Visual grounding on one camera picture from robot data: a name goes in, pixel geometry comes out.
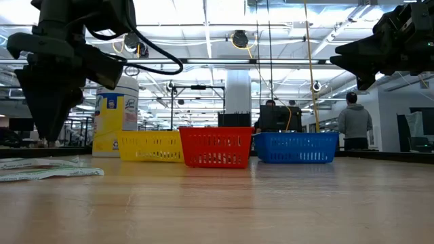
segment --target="gray hoodie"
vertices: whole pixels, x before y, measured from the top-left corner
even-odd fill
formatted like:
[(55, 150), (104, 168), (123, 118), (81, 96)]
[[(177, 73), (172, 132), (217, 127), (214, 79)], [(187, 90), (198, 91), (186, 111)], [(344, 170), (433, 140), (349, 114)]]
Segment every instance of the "gray hoodie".
[(345, 139), (367, 138), (366, 132), (372, 130), (372, 118), (360, 104), (350, 104), (339, 115), (339, 132)]

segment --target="red basket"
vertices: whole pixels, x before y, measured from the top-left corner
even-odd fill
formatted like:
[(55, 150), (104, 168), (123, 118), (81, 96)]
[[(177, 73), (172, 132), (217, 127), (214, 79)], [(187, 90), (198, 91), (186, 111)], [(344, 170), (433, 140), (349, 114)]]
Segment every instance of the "red basket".
[(251, 127), (179, 128), (185, 164), (190, 167), (246, 168)]

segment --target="plastic basket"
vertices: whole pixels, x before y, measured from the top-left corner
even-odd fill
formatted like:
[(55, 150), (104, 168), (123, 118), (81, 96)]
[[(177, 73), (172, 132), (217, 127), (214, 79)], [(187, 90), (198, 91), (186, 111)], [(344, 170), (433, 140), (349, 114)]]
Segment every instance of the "plastic basket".
[(185, 164), (190, 167), (246, 168), (251, 127), (180, 128)]
[(255, 150), (265, 163), (331, 163), (337, 133), (260, 133)]
[(178, 131), (118, 131), (123, 161), (184, 162)]

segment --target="ceiling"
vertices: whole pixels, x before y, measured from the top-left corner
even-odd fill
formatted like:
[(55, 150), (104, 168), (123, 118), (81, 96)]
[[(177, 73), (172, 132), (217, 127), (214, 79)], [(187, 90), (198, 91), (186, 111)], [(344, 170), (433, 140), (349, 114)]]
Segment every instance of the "ceiling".
[[(340, 1), (341, 4), (308, 5), (308, 19), (311, 23), (309, 34), (313, 59), (328, 60), (335, 55), (334, 49), (339, 45), (368, 37), (372, 27), (384, 12), (391, 11), (395, 5), (360, 6), (358, 0)], [(388, 1), (396, 4), (399, 1)], [(305, 60), (308, 58), (304, 6), (287, 4), (284, 0), (270, 1), (269, 12), (266, 1), (259, 1), (258, 11), (251, 0), (135, 0), (138, 30), (165, 51), (178, 58), (203, 59), (249, 59), (247, 50), (237, 49), (230, 37), (235, 30), (244, 30), (250, 40), (252, 58), (261, 60)], [(39, 11), (25, 0), (0, 0), (0, 86), (19, 86), (13, 76), (13, 70), (19, 64), (6, 64), (4, 60), (12, 59), (5, 45), (7, 38), (14, 33), (31, 32), (31, 25), (37, 24)], [(101, 41), (86, 35), (86, 41), (102, 51), (117, 54), (125, 58), (135, 58), (134, 54), (122, 48), (123, 38), (114, 41)], [(150, 50), (150, 59), (164, 58), (161, 54)], [(149, 67), (174, 69), (171, 64), (149, 64)], [(308, 98), (311, 96), (311, 75), (309, 65), (262, 65), (260, 74), (257, 67), (237, 64), (187, 64), (185, 71), (179, 75), (166, 76), (153, 73), (140, 73), (137, 78), (140, 86), (140, 110), (142, 114), (152, 113), (149, 119), (152, 124), (167, 127), (164, 119), (170, 117), (167, 105), (170, 101), (156, 101), (156, 97), (166, 97), (165, 87), (172, 81), (176, 85), (215, 85), (224, 86), (226, 71), (229, 69), (247, 69), (252, 80), (252, 97), (258, 98), (260, 89), (262, 98), (270, 95), (267, 86), (260, 83), (260, 74), (266, 83), (273, 74), (274, 94), (279, 98)], [(355, 77), (334, 65), (313, 65), (313, 78), (323, 85), (321, 95), (334, 97), (338, 91), (354, 87)], [(85, 104), (94, 105), (95, 83), (87, 84), (83, 90), (88, 97)], [(182, 97), (214, 97), (213, 100), (186, 100), (188, 108), (207, 108), (184, 116), (177, 115), (179, 125), (193, 124), (197, 126), (216, 125), (216, 111), (210, 108), (221, 108), (222, 100), (212, 90), (186, 90)], [(0, 89), (3, 110), (0, 114), (10, 113), (8, 106), (22, 105), (22, 100), (10, 99), (22, 97), (17, 89)], [(258, 108), (258, 101), (252, 101), (252, 108)], [(309, 103), (299, 101), (303, 108)]]

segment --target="desk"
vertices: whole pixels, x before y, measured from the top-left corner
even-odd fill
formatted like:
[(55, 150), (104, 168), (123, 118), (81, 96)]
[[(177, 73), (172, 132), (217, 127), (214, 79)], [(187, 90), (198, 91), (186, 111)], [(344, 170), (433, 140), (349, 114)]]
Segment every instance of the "desk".
[(105, 176), (0, 185), (0, 243), (429, 243), (434, 167), (188, 168), (84, 157)]

